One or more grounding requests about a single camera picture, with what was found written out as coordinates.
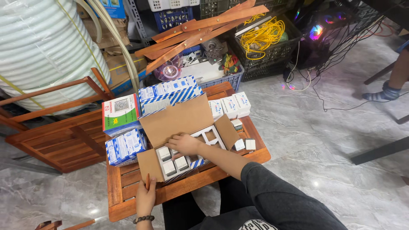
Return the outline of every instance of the left hand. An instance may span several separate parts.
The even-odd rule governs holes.
[[[156,178],[152,177],[149,186],[149,191],[146,190],[144,182],[141,180],[139,182],[138,193],[136,195],[136,215],[138,217],[148,216],[151,214],[153,206],[155,205],[155,187]]]

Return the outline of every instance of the right hand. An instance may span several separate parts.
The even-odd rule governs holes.
[[[172,160],[175,160],[181,156],[197,155],[201,144],[204,143],[189,134],[184,133],[180,136],[173,136],[165,146],[179,152],[172,157]]]

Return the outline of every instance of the chair leg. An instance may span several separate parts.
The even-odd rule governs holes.
[[[393,67],[395,66],[395,62],[394,61],[392,64],[390,64],[389,66],[387,66],[386,68],[384,68],[383,70],[379,71],[378,73],[376,73],[375,75],[373,75],[372,77],[368,78],[364,84],[365,85],[369,85],[372,82],[374,82],[376,79],[382,77],[383,75],[389,73],[390,71],[392,71]]]
[[[409,115],[404,116],[402,118],[400,118],[399,120],[396,121],[397,124],[404,124],[406,122],[409,122]]]

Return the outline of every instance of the white plastic basket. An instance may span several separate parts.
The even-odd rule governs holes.
[[[149,0],[149,6],[153,12],[166,9],[197,6],[199,4],[200,0]]]

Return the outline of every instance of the gray tile floor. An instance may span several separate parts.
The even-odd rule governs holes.
[[[360,99],[363,92],[379,91],[388,74],[369,86],[362,82],[395,61],[398,54],[394,50],[403,42],[391,36],[358,43],[315,86],[325,107],[351,108],[364,102]],[[292,83],[297,90],[307,86],[298,73]],[[271,153],[265,167],[326,204],[350,230],[407,230],[409,186],[400,176],[409,176],[409,151],[359,166],[349,158],[409,135],[409,124],[394,122],[409,114],[409,95],[350,111],[324,112],[311,86],[294,92],[283,89],[282,84],[282,76],[276,76],[240,86],[251,101],[250,116]],[[409,84],[402,92],[408,90]],[[3,156],[21,154],[0,143]],[[62,220],[60,229],[64,229],[94,218],[97,223],[85,229],[135,227],[133,216],[114,223],[108,220],[104,163],[62,176],[5,169],[0,178],[2,229],[31,230],[46,220]],[[217,183],[193,194],[206,215],[219,213]],[[161,211],[160,205],[154,208],[155,229],[164,229]]]

